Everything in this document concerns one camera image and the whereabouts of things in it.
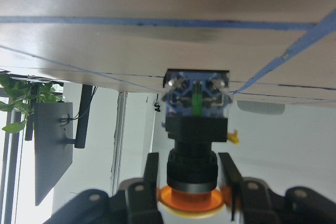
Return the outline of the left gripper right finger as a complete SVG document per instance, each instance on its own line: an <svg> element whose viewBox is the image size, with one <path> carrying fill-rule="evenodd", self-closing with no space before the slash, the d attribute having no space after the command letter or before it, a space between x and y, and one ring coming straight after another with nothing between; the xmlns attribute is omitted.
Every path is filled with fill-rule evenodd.
<svg viewBox="0 0 336 224"><path fill-rule="evenodd" d="M243 179L228 153L219 153L218 157L219 188L225 205L231 210L231 221L234 221L240 212L242 223L252 223L252 198L247 181Z"/></svg>

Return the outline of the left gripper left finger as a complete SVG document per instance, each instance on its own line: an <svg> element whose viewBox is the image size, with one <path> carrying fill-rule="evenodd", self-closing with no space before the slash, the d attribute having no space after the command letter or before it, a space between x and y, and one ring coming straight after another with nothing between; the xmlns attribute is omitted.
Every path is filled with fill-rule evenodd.
<svg viewBox="0 0 336 224"><path fill-rule="evenodd" d="M143 177L125 190L127 223L160 223L158 203L159 154L149 153Z"/></svg>

